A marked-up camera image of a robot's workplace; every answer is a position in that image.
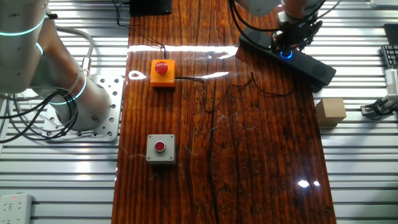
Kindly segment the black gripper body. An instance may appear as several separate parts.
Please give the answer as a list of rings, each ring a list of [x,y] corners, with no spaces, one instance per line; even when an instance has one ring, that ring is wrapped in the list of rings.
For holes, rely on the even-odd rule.
[[[321,26],[322,21],[306,22],[296,26],[285,26],[273,35],[273,39],[283,41],[284,47],[290,47],[294,44],[298,44],[298,46],[309,45]]]

